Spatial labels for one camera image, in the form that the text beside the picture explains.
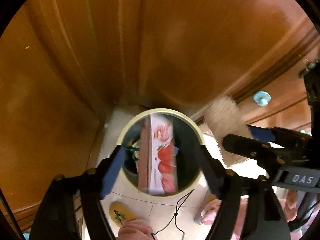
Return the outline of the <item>right hand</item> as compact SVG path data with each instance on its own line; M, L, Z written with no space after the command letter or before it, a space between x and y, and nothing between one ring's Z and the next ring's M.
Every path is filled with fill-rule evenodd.
M284 204L284 215L287 222L293 221L297 217L297 205L298 203L298 193L294 190L289 190L286 195Z

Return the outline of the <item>left hand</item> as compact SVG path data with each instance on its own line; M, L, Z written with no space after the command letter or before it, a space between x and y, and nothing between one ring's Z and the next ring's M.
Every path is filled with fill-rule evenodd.
M153 228L143 219L123 221L117 240L152 240Z

